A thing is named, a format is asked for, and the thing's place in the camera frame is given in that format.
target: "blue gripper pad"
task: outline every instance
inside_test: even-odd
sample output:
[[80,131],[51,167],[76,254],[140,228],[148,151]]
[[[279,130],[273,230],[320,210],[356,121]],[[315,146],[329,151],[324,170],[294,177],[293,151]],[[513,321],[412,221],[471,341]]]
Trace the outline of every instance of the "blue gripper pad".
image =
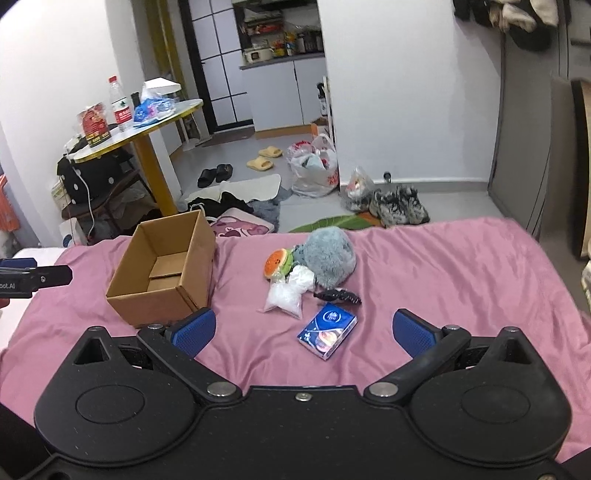
[[189,357],[195,358],[215,333],[216,315],[212,310],[203,308],[168,327],[164,336]]
[[34,258],[9,258],[0,261],[0,267],[5,268],[34,268],[37,266],[37,260]]
[[392,320],[394,339],[413,358],[426,352],[442,337],[441,330],[407,309],[399,309]]

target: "round table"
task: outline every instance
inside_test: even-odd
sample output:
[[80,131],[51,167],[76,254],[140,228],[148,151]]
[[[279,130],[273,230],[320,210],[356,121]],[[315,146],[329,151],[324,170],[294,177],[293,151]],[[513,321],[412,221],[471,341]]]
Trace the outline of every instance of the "round table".
[[82,163],[85,161],[98,158],[116,148],[122,147],[129,143],[133,143],[135,151],[148,185],[156,198],[156,203],[162,212],[162,215],[169,216],[178,213],[177,206],[174,203],[173,197],[170,194],[166,179],[158,163],[158,157],[154,152],[152,141],[149,134],[168,125],[171,122],[179,120],[185,116],[191,115],[195,110],[203,106],[203,100],[185,100],[176,104],[176,111],[173,115],[155,124],[147,125],[145,127],[134,128],[131,127],[124,132],[117,132],[112,134],[111,138],[105,140],[96,147],[86,146],[71,156],[75,163]]

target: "bottle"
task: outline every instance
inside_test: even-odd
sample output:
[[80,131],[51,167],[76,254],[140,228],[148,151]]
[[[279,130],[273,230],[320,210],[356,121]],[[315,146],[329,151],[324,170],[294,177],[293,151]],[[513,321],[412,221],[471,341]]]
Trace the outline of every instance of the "bottle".
[[123,89],[116,76],[111,77],[109,83],[111,84],[111,107],[115,114],[115,121],[121,131],[125,131],[133,122],[129,99],[123,94]]
[[329,110],[326,105],[326,94],[324,92],[324,83],[316,85],[318,88],[318,100],[320,101],[320,114],[322,116],[329,116]]

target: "gray wardrobe door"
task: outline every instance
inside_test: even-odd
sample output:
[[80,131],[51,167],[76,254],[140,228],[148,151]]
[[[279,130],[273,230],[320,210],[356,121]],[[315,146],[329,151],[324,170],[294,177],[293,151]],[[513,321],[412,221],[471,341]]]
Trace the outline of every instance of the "gray wardrobe door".
[[533,53],[505,43],[499,137],[489,193],[504,215],[533,232],[545,194],[550,151],[550,78],[558,75],[558,35]]

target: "door frame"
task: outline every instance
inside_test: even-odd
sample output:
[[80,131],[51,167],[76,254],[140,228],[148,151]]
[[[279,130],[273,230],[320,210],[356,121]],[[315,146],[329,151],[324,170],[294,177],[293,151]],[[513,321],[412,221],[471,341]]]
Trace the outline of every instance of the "door frame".
[[193,20],[191,18],[191,8],[189,0],[178,0],[178,7],[181,12],[181,20],[183,22],[183,31],[185,40],[187,41],[187,49],[189,51],[189,60],[191,61],[191,69],[195,77],[195,84],[197,85],[197,92],[199,97],[203,100],[203,116],[205,123],[210,132],[219,132],[229,130],[232,128],[247,127],[253,125],[253,120],[243,120],[226,125],[218,125],[215,111],[213,110],[212,97],[207,87],[207,79],[203,70],[203,60],[199,54],[199,46],[197,45],[197,37],[193,29]]

